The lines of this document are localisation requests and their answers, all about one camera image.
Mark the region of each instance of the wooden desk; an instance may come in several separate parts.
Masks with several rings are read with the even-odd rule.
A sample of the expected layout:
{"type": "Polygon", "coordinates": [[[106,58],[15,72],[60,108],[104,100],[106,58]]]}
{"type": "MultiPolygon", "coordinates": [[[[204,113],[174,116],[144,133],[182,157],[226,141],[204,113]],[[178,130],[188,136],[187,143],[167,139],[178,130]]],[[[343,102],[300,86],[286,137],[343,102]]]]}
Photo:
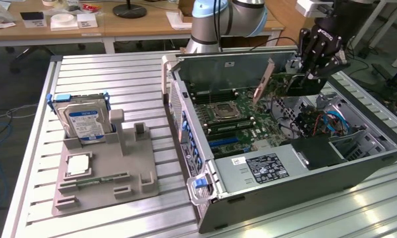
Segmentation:
{"type": "MultiPolygon", "coordinates": [[[[151,3],[142,0],[134,0],[134,3],[147,8],[147,16],[138,19],[120,18],[114,14],[112,9],[123,4],[122,2],[95,2],[94,4],[102,6],[98,28],[54,32],[50,27],[26,28],[20,16],[20,12],[43,11],[51,7],[44,6],[40,0],[12,2],[10,12],[16,18],[16,26],[0,29],[0,47],[103,42],[106,52],[114,54],[114,43],[118,41],[188,39],[191,37],[191,30],[175,30],[167,19],[167,11],[178,9],[175,3],[167,1],[151,3]]],[[[280,36],[283,29],[284,25],[270,14],[260,35],[270,36],[272,39],[280,36]]]]}

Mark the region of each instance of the paper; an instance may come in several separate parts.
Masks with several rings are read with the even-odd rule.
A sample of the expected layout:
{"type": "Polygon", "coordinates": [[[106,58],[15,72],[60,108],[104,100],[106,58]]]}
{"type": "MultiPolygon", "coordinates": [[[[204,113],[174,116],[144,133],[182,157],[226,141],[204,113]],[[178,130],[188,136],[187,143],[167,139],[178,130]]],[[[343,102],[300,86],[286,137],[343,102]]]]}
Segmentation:
{"type": "Polygon", "coordinates": [[[6,24],[0,24],[0,29],[2,29],[2,28],[8,28],[8,27],[11,27],[11,26],[16,26],[16,24],[15,24],[14,22],[11,22],[11,23],[6,23],[6,24]]]}
{"type": "Polygon", "coordinates": [[[10,2],[0,1],[0,5],[6,8],[6,10],[8,10],[8,8],[11,7],[10,2]]]}
{"type": "Polygon", "coordinates": [[[171,23],[171,26],[175,30],[186,30],[192,28],[192,23],[184,23],[182,21],[180,15],[178,12],[167,11],[167,17],[171,23]]]}

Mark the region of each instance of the hard drive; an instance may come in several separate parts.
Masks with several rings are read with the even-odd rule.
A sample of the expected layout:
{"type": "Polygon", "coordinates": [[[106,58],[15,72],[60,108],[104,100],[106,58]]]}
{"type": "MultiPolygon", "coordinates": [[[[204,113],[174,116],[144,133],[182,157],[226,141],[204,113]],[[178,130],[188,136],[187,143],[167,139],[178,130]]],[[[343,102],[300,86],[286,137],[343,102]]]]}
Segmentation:
{"type": "Polygon", "coordinates": [[[82,144],[104,142],[104,134],[114,132],[108,118],[110,95],[58,95],[48,105],[52,107],[66,130],[67,138],[79,138],[82,144]]]}

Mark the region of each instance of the motherboard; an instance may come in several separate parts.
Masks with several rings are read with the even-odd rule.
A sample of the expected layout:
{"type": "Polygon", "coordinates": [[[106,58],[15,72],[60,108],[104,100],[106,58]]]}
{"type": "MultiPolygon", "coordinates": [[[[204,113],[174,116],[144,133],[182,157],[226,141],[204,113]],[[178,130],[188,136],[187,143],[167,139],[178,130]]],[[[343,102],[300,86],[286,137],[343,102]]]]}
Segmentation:
{"type": "Polygon", "coordinates": [[[287,136],[271,114],[270,99],[254,105],[254,88],[194,95],[215,158],[278,147],[287,136]]]}

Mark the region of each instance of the hard drive label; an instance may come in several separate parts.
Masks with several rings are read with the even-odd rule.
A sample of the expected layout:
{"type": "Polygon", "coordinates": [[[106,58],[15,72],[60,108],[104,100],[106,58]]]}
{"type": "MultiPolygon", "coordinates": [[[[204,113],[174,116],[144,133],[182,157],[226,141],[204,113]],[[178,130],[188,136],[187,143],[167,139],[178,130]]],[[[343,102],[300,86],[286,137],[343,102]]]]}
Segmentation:
{"type": "Polygon", "coordinates": [[[264,155],[246,161],[256,182],[260,184],[290,176],[278,154],[264,155]]]}
{"type": "Polygon", "coordinates": [[[98,122],[98,111],[70,113],[70,117],[82,140],[98,140],[104,137],[103,126],[102,123],[98,122]]]}

